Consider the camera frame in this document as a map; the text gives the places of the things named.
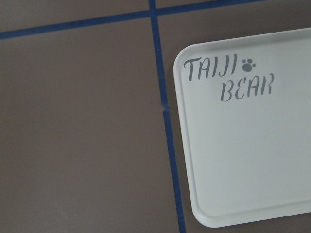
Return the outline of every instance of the gray paw print icon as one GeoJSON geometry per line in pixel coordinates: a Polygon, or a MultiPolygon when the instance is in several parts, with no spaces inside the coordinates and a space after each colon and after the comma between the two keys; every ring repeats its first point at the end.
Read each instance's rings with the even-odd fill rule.
{"type": "Polygon", "coordinates": [[[244,59],[242,62],[244,63],[242,66],[242,69],[246,72],[251,72],[253,67],[256,66],[256,64],[253,63],[252,59],[247,59],[247,61],[246,61],[246,59],[244,59]]]}

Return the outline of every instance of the blue grout line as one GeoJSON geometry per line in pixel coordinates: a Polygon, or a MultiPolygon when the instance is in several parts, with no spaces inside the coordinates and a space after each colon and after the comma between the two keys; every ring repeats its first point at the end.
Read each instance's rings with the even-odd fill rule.
{"type": "Polygon", "coordinates": [[[170,110],[169,110],[169,105],[168,105],[167,91],[166,91],[166,84],[165,84],[163,56],[162,56],[162,50],[161,50],[161,40],[160,40],[159,25],[158,25],[157,15],[156,15],[155,0],[149,0],[149,8],[150,8],[150,19],[151,19],[151,27],[152,27],[152,34],[153,34],[154,48],[155,48],[155,60],[156,60],[156,67],[157,67],[159,86],[160,86],[161,103],[165,107],[165,110],[163,111],[163,118],[164,118],[165,133],[166,133],[169,160],[170,160],[170,166],[171,166],[171,175],[172,175],[173,188],[174,188],[177,221],[178,221],[180,233],[186,233],[184,212],[183,212],[183,206],[182,206],[182,200],[181,200],[181,191],[180,191],[180,186],[179,186],[177,162],[176,162],[176,156],[175,156],[175,147],[174,147],[174,141],[173,141],[173,131],[172,131],[170,110]]]}
{"type": "Polygon", "coordinates": [[[34,35],[34,34],[74,29],[74,28],[88,27],[88,26],[94,26],[94,25],[105,24],[105,23],[127,21],[127,20],[132,20],[132,19],[139,19],[139,18],[147,18],[149,16],[150,16],[149,11],[139,11],[139,12],[127,13],[127,14],[121,14],[121,15],[115,15],[115,16],[106,16],[106,17],[91,18],[91,19],[85,19],[85,20],[79,20],[79,21],[73,21],[73,22],[58,23],[58,24],[53,24],[53,25],[48,25],[48,26],[40,26],[40,27],[35,27],[35,28],[3,32],[3,33],[0,33],[0,40],[20,37],[20,36],[26,36],[26,35],[34,35]]]}
{"type": "Polygon", "coordinates": [[[208,2],[194,3],[182,6],[173,6],[167,8],[160,8],[156,10],[158,16],[170,15],[187,11],[197,11],[208,8],[222,7],[222,6],[231,6],[243,3],[251,3],[256,1],[265,1],[265,0],[214,0],[208,2]]]}

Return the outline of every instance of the white plastic tray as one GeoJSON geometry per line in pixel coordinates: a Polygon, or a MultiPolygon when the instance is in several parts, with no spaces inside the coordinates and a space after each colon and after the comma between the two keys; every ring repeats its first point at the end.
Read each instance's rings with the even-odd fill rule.
{"type": "Polygon", "coordinates": [[[174,80],[199,222],[311,212],[310,28],[188,46],[174,80]]]}

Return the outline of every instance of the brown surface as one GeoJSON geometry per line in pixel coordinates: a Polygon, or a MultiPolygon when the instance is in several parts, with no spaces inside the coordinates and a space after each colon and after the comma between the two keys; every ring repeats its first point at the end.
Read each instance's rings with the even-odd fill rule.
{"type": "Polygon", "coordinates": [[[148,9],[147,0],[1,0],[0,32],[148,9]]]}
{"type": "Polygon", "coordinates": [[[217,0],[155,0],[157,8],[164,8],[170,6],[181,6],[193,3],[200,3],[206,1],[217,1],[217,0]]]}
{"type": "Polygon", "coordinates": [[[177,233],[150,19],[0,54],[0,232],[177,233]]]}
{"type": "Polygon", "coordinates": [[[311,229],[311,214],[283,217],[219,229],[204,227],[194,218],[190,205],[173,83],[173,63],[177,54],[191,44],[311,27],[311,2],[308,0],[264,1],[161,16],[158,22],[187,232],[309,232],[311,229]]]}

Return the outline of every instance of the logo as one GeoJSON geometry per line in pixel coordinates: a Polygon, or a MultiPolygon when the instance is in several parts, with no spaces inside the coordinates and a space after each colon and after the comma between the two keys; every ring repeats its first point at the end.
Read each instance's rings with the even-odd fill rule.
{"type": "Polygon", "coordinates": [[[224,57],[198,57],[186,60],[184,68],[189,69],[189,81],[195,78],[226,78],[222,83],[220,100],[227,102],[232,99],[240,100],[244,97],[261,96],[271,94],[272,83],[275,79],[273,73],[267,75],[256,75],[257,65],[251,58],[239,59],[235,53],[224,57]],[[245,75],[238,77],[234,75],[237,67],[241,67],[245,75]]]}

